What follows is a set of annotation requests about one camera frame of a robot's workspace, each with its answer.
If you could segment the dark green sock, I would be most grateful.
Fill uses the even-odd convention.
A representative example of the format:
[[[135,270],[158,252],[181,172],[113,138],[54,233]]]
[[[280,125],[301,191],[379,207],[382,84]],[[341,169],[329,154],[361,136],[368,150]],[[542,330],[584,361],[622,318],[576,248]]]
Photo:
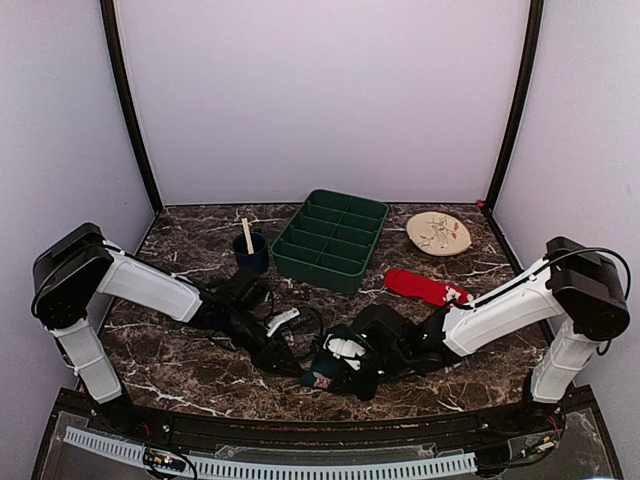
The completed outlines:
[[[344,340],[347,334],[345,325],[331,327],[324,338],[319,341],[319,347],[313,356],[310,367],[303,373],[300,383],[302,386],[328,390],[332,382],[345,371],[346,362],[343,356],[331,350],[329,343]]]

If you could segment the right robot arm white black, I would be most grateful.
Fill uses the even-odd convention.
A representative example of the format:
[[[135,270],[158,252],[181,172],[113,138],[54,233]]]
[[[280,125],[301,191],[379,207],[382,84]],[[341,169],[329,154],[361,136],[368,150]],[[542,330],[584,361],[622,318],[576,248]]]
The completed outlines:
[[[514,279],[476,300],[448,300],[419,324],[386,305],[365,308],[348,328],[343,360],[357,379],[376,384],[408,370],[439,371],[522,328],[559,317],[562,326],[533,369],[529,396],[510,413],[511,426],[530,434],[598,348],[629,326],[631,279],[617,252],[556,237]]]

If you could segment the green compartment tray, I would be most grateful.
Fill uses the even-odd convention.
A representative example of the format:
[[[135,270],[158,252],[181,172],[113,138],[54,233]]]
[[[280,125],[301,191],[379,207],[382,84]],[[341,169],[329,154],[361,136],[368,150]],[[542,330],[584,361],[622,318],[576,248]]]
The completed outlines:
[[[312,191],[271,246],[278,273],[343,295],[357,293],[388,213],[383,202]]]

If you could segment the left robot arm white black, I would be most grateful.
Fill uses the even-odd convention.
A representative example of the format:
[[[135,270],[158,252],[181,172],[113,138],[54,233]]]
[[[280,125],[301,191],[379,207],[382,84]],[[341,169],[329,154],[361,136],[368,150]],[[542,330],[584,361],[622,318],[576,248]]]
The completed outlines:
[[[266,294],[262,279],[247,268],[209,288],[145,263],[84,223],[41,253],[33,263],[31,313],[54,336],[89,396],[103,405],[101,417],[120,436],[141,427],[140,412],[122,397],[126,389],[88,320],[97,294],[160,312],[194,329],[226,335],[267,373],[302,372],[286,340],[253,314]]]

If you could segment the red santa sock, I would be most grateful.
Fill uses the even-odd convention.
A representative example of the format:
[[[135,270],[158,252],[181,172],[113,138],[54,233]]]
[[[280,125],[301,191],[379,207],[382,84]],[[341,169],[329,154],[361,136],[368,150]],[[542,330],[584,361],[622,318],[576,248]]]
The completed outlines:
[[[465,304],[474,299],[466,290],[401,269],[390,269],[384,278],[384,285],[403,297],[421,299],[440,307],[449,302]]]

